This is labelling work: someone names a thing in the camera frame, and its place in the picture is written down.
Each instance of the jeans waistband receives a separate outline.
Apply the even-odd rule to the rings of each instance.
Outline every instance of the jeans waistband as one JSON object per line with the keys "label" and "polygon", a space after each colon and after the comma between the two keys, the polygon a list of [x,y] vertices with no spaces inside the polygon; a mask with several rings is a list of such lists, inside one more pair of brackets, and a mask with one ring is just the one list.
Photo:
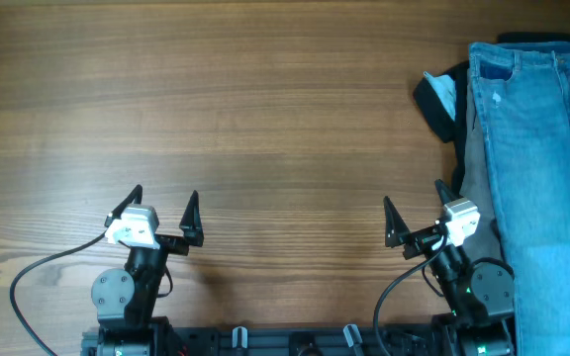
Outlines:
{"label": "jeans waistband", "polygon": [[570,62],[570,43],[485,44],[470,46],[470,57],[511,66],[537,66]]}

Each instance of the black cloth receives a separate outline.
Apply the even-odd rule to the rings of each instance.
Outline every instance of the black cloth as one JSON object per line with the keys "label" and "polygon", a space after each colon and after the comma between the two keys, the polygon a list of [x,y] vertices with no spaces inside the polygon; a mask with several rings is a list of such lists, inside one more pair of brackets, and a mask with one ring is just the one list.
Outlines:
{"label": "black cloth", "polygon": [[[542,42],[570,42],[570,34],[562,33],[526,33],[510,32],[497,36],[497,44],[523,44]],[[463,61],[444,71],[440,75],[449,75],[454,80],[456,89],[455,118],[450,118],[441,104],[430,83],[422,79],[413,98],[422,111],[424,119],[432,131],[443,141],[454,141],[454,152],[457,165],[452,171],[450,189],[459,194],[463,177],[465,176],[465,139],[467,137],[467,71],[470,68],[468,60]]]}

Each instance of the wood grain surface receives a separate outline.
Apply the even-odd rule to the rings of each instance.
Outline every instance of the wood grain surface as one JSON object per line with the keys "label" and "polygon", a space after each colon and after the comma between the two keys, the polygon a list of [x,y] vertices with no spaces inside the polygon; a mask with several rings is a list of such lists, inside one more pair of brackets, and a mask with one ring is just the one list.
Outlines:
{"label": "wood grain surface", "polygon": [[[131,2],[0,7],[0,354],[40,353],[10,307],[14,276],[100,233],[138,183],[168,233],[198,190],[206,232],[169,259],[175,290],[155,314],[370,325],[418,262],[384,248],[382,198],[425,226],[455,165],[412,101],[422,72],[500,32],[570,32],[570,2]],[[103,241],[22,280],[20,307],[57,353],[77,354],[97,325],[91,284],[126,256]],[[382,319],[445,311],[416,276]]]}

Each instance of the belt loop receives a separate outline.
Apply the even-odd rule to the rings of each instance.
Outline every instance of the belt loop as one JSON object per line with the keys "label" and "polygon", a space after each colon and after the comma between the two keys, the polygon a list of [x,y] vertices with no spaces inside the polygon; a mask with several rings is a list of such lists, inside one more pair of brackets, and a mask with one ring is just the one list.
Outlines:
{"label": "belt loop", "polygon": [[519,50],[514,51],[514,70],[521,70],[521,52]]}
{"label": "belt loop", "polygon": [[481,59],[482,56],[480,54],[472,54],[470,55],[470,64],[472,65],[472,76],[481,76]]}

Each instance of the blue denim jeans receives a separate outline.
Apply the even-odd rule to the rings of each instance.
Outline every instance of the blue denim jeans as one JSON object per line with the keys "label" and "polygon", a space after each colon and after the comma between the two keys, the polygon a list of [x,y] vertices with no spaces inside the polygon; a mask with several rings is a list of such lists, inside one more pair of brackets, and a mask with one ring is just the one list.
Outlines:
{"label": "blue denim jeans", "polygon": [[570,43],[473,44],[519,355],[570,355]]}

